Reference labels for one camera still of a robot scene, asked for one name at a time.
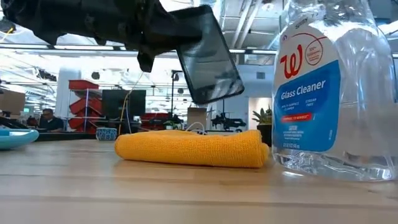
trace cardboard box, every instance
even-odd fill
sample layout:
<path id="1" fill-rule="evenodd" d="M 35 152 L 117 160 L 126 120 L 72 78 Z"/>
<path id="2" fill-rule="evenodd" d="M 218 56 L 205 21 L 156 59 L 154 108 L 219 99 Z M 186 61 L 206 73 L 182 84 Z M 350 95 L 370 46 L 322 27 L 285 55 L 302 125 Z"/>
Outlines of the cardboard box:
<path id="1" fill-rule="evenodd" d="M 2 89 L 2 91 L 3 94 L 0 94 L 0 110 L 20 115 L 25 107 L 25 93 L 5 89 Z"/>
<path id="2" fill-rule="evenodd" d="M 188 118 L 187 118 L 187 127 L 191 126 L 191 124 L 195 122 L 201 122 L 207 130 L 207 109 L 206 108 L 188 108 Z M 200 124 L 193 125 L 190 130 L 194 129 L 203 129 Z"/>

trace wooden table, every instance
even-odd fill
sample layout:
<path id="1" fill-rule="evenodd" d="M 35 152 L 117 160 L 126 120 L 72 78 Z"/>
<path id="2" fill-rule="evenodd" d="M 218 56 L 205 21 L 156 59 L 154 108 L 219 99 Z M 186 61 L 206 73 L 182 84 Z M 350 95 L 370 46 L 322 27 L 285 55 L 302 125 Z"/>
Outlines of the wooden table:
<path id="1" fill-rule="evenodd" d="M 111 142 L 0 152 L 0 223 L 397 223 L 394 182 L 122 161 Z"/>

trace black monitor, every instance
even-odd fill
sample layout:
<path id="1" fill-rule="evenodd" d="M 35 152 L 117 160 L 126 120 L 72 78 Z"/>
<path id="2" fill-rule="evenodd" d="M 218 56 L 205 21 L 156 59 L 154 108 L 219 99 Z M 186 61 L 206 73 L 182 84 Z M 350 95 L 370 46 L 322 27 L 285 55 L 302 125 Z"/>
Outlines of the black monitor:
<path id="1" fill-rule="evenodd" d="M 102 114 L 107 118 L 120 118 L 124 99 L 129 92 L 129 90 L 103 90 Z M 145 90 L 133 90 L 128 97 L 129 108 L 124 109 L 123 117 L 126 117 L 127 110 L 129 112 L 129 116 L 144 115 L 146 94 L 147 92 Z"/>

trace phone screen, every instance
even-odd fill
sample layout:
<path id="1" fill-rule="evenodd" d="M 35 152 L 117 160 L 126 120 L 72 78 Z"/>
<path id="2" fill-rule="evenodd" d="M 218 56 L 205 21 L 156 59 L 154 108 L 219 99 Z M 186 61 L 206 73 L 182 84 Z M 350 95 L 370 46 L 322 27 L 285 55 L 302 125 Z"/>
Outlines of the phone screen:
<path id="1" fill-rule="evenodd" d="M 211 7 L 204 5 L 171 13 L 178 21 L 202 31 L 201 41 L 177 47 L 192 100 L 206 104 L 242 93 L 242 80 Z"/>

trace folded towel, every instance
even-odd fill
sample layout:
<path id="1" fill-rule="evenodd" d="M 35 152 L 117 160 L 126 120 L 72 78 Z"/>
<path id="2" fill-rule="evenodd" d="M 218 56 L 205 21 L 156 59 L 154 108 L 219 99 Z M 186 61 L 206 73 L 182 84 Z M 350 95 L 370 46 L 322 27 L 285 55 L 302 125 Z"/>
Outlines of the folded towel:
<path id="1" fill-rule="evenodd" d="M 269 152 L 257 130 L 231 136 L 177 130 L 125 134 L 114 148 L 127 160 L 245 168 L 262 167 Z"/>

